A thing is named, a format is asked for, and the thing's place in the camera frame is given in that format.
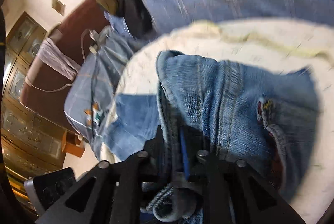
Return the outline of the blue denim jeans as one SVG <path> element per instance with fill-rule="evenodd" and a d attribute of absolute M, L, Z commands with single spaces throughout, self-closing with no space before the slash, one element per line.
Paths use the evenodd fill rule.
<path fill-rule="evenodd" d="M 246 161 L 289 204 L 306 172 L 316 134 L 318 98 L 307 68 L 274 74 L 228 60 L 163 51 L 154 95 L 119 94 L 109 126 L 122 161 L 162 130 L 157 183 L 140 208 L 158 223 L 203 223 L 198 192 L 186 182 L 180 130 L 196 130 L 220 160 Z"/>

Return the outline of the orange wooden stool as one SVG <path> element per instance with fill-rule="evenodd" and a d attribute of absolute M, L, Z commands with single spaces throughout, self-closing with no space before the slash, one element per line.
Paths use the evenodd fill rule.
<path fill-rule="evenodd" d="M 81 158 L 84 154 L 84 141 L 77 134 L 65 131 L 62 137 L 61 149 L 63 153 L 69 153 L 73 156 Z"/>

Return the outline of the grey-blue star bedsheet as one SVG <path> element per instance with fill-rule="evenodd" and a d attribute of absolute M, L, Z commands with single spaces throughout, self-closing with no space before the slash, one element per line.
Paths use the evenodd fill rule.
<path fill-rule="evenodd" d="M 101 132 L 127 62 L 148 43 L 118 33 L 111 26 L 100 34 L 105 44 L 96 55 L 88 49 L 64 105 L 67 120 L 90 144 Z"/>

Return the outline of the dark red headboard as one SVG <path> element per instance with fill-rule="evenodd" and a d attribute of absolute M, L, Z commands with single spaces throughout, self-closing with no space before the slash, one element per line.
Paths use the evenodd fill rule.
<path fill-rule="evenodd" d="M 108 25 L 96 0 L 84 0 L 52 28 L 25 77 L 20 102 L 58 126 L 73 131 L 64 105 L 92 39 L 84 32 L 101 32 Z"/>

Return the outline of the grey cloth on headboard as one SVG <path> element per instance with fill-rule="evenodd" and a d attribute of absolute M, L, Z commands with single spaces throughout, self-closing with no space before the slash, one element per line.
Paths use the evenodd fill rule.
<path fill-rule="evenodd" d="M 38 49 L 37 56 L 50 68 L 71 81 L 74 81 L 81 69 L 81 66 L 63 54 L 49 37 L 43 40 Z"/>

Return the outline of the white power strip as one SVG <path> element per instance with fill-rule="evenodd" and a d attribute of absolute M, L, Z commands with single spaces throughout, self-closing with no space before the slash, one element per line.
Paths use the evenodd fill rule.
<path fill-rule="evenodd" d="M 89 37 L 93 40 L 93 43 L 89 47 L 89 51 L 96 55 L 98 51 L 101 49 L 102 45 L 105 44 L 105 39 L 102 34 L 97 33 L 95 30 L 89 31 Z"/>

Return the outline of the cream leaf-print quilt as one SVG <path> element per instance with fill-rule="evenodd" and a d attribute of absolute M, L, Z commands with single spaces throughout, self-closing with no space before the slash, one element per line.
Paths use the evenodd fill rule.
<path fill-rule="evenodd" d="M 163 50 L 231 60 L 277 74 L 309 68 L 320 100 L 319 129 L 309 169 L 291 204 L 306 223 L 323 219 L 333 200 L 333 28 L 279 18 L 197 21 L 137 52 L 121 75 L 117 94 L 154 94 L 154 64 Z"/>

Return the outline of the small wall plaque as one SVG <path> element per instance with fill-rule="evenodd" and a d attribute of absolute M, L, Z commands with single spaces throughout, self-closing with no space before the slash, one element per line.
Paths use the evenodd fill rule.
<path fill-rule="evenodd" d="M 52 8 L 60 15 L 65 15 L 66 6 L 60 0 L 52 0 Z"/>

